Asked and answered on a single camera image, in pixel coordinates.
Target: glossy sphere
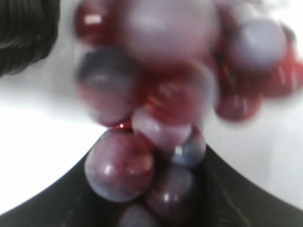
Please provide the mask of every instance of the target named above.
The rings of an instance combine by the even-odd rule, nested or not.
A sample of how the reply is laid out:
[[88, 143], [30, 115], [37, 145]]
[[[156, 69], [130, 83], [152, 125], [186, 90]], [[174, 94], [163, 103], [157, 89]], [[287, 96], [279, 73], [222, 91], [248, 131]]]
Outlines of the glossy sphere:
[[94, 145], [85, 162], [85, 175], [96, 194], [113, 202], [128, 202], [149, 188], [153, 156], [142, 140], [113, 129]]
[[261, 95], [224, 94], [221, 96], [216, 113], [224, 120], [240, 122], [253, 117], [261, 105]]
[[275, 98], [291, 95], [303, 88], [303, 64], [297, 61], [278, 66], [262, 84], [262, 95]]
[[90, 54], [78, 71], [78, 80], [91, 113], [106, 126], [121, 123], [140, 104], [140, 67], [118, 48]]
[[242, 9], [242, 21], [227, 43], [227, 59], [232, 67], [258, 77], [279, 63], [286, 55], [286, 37], [279, 24], [267, 17], [247, 19]]
[[173, 150], [170, 161], [186, 168], [197, 167], [204, 158], [206, 142], [201, 132], [194, 129], [191, 137]]
[[136, 133], [143, 135], [152, 145], [164, 151], [183, 144], [191, 133], [190, 124], [166, 125], [144, 109], [134, 112], [132, 126]]
[[167, 66], [203, 55], [218, 37], [211, 0], [133, 0], [121, 20], [124, 46], [142, 62]]
[[144, 107], [161, 122], [189, 124], [201, 120], [216, 94], [214, 76], [206, 67], [178, 70], [151, 88]]
[[161, 227], [161, 224], [143, 206], [132, 204], [125, 209], [115, 227]]
[[102, 10], [106, 13], [110, 13], [110, 10], [118, 2], [118, 0], [83, 0], [85, 4], [96, 10]]
[[98, 47], [107, 43], [110, 18], [104, 9], [82, 2], [76, 9], [75, 33], [85, 44]]
[[193, 175], [179, 166], [169, 166], [147, 192], [147, 206], [167, 222], [178, 223], [189, 217], [195, 197]]

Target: black curved edge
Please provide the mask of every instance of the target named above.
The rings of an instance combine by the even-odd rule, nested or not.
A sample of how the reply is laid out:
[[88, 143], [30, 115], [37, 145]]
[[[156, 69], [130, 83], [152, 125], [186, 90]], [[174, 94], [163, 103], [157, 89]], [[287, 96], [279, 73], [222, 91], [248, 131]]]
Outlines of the black curved edge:
[[[110, 219], [121, 206], [90, 189], [85, 158], [49, 188], [1, 215], [0, 227], [113, 227]], [[301, 210], [258, 188], [209, 147], [195, 175], [202, 188], [201, 207], [187, 227], [303, 226]]]

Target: black object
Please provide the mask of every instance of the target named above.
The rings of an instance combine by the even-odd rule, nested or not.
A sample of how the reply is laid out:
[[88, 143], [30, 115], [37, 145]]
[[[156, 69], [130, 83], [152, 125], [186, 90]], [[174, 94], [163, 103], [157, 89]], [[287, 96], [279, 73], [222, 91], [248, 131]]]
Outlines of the black object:
[[60, 0], [0, 1], [0, 76], [50, 53], [58, 36]]
[[[121, 205], [98, 197], [84, 175], [85, 157], [48, 189], [0, 216], [0, 227], [113, 227]], [[195, 170], [199, 212], [186, 227], [302, 227], [303, 212], [259, 189], [210, 148]]]

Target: ribbed black object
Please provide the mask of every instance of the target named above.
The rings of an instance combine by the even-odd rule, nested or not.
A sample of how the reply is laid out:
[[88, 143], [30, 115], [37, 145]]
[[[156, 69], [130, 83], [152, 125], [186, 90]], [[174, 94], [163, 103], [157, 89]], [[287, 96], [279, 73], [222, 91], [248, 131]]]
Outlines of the ribbed black object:
[[48, 56], [59, 18], [60, 0], [0, 0], [0, 76]]
[[[84, 174], [85, 157], [48, 189], [0, 216], [0, 227], [115, 227], [123, 205], [98, 197]], [[181, 226], [302, 227], [303, 212], [234, 171], [210, 148], [194, 174], [197, 213]]]

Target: white background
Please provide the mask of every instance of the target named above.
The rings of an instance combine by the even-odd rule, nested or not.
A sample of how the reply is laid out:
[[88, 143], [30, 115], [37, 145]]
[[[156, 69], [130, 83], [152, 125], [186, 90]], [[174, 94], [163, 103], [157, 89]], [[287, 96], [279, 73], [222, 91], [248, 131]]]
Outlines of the white background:
[[[278, 10], [301, 40], [300, 0]], [[0, 214], [58, 180], [85, 155], [105, 128], [88, 117], [73, 72], [87, 51], [72, 34], [77, 0], [62, 0], [52, 54], [22, 74], [0, 80]], [[231, 166], [273, 195], [303, 209], [303, 94], [266, 103], [245, 124], [210, 115], [205, 136]]]

